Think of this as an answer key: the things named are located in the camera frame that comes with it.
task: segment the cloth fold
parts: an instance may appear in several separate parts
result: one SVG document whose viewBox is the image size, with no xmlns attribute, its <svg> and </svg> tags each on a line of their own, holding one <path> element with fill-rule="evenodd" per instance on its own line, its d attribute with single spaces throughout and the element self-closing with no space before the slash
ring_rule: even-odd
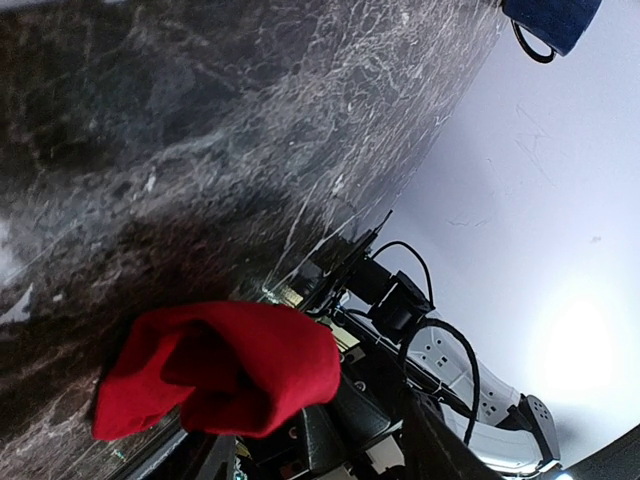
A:
<svg viewBox="0 0 640 480">
<path fill-rule="evenodd" d="M 340 384 L 331 331 L 282 305 L 210 302 L 155 310 L 132 327 L 98 392 L 93 436 L 115 440 L 174 407 L 188 430 L 264 437 Z"/>
</svg>

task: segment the red cloth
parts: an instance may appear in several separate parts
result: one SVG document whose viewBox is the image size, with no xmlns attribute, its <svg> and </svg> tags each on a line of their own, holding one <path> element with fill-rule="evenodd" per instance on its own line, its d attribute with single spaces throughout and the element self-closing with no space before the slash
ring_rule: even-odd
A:
<svg viewBox="0 0 640 480">
<path fill-rule="evenodd" d="M 340 383 L 331 331 L 285 306 L 212 302 L 138 318 L 100 386 L 93 436 L 155 425 L 176 405 L 186 430 L 264 437 Z"/>
</svg>

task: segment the wall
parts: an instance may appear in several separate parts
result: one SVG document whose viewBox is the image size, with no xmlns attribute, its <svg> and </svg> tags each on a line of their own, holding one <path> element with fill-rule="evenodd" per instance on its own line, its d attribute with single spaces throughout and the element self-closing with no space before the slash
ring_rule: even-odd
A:
<svg viewBox="0 0 640 480">
<path fill-rule="evenodd" d="M 604 2 L 548 66 L 505 30 L 382 235 L 422 252 L 484 363 L 548 403 L 565 465 L 640 422 L 638 25 L 640 3 Z"/>
</svg>

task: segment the marble countertop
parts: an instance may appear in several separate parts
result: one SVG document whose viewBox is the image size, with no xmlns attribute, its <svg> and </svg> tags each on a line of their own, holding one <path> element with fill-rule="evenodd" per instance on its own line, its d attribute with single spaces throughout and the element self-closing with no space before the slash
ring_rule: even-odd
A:
<svg viewBox="0 0 640 480">
<path fill-rule="evenodd" d="M 2 12 L 0 477 L 104 478 L 144 444 L 90 437 L 130 322 L 330 262 L 393 204 L 502 18 L 490 0 Z"/>
</svg>

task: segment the red fabric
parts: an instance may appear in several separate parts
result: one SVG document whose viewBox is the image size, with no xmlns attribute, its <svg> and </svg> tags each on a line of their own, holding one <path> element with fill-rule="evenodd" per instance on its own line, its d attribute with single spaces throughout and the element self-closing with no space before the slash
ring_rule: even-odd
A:
<svg viewBox="0 0 640 480">
<path fill-rule="evenodd" d="M 181 406 L 186 430 L 264 437 L 340 383 L 330 330 L 297 310 L 212 302 L 138 318 L 100 386 L 93 436 L 115 440 Z"/>
</svg>

